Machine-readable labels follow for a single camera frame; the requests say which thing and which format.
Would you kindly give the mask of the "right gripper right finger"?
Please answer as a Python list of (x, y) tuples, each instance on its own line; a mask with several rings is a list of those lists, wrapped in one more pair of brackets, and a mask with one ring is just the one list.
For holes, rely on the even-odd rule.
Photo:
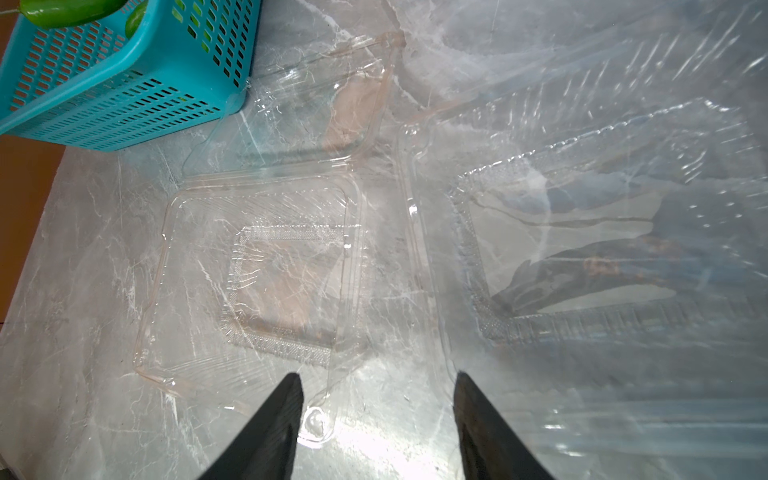
[(466, 479), (554, 479), (466, 372), (457, 374), (453, 412)]

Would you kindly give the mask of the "green peppers bunch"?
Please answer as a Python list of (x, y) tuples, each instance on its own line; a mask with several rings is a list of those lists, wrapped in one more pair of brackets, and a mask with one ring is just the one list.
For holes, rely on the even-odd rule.
[(139, 29), (147, 11), (154, 12), (166, 4), (166, 1), (2, 1), (1, 16), (16, 17), (17, 30), (50, 34), (94, 27), (128, 40)]

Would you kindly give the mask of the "teal plastic basket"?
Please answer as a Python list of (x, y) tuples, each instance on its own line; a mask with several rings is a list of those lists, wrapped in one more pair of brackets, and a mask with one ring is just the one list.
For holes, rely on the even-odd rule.
[(260, 2), (149, 1), (126, 37), (137, 5), (62, 29), (19, 18), (1, 63), (2, 133), (115, 151), (236, 112)]

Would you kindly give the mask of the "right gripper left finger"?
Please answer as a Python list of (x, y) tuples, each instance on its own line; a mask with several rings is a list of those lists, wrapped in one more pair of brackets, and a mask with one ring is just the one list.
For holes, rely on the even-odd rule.
[(289, 479), (293, 472), (304, 394), (287, 374), (202, 479)]

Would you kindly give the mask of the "clear clamshell container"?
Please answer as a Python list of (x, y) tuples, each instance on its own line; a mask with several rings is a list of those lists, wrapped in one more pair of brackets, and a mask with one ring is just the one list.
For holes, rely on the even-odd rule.
[(295, 372), (300, 442), (331, 439), (343, 379), (370, 350), (362, 170), (403, 45), (387, 32), (274, 67), (189, 155), (164, 215), (140, 376), (249, 415)]
[(767, 475), (767, 5), (674, 1), (398, 138), (436, 375), (558, 479)]

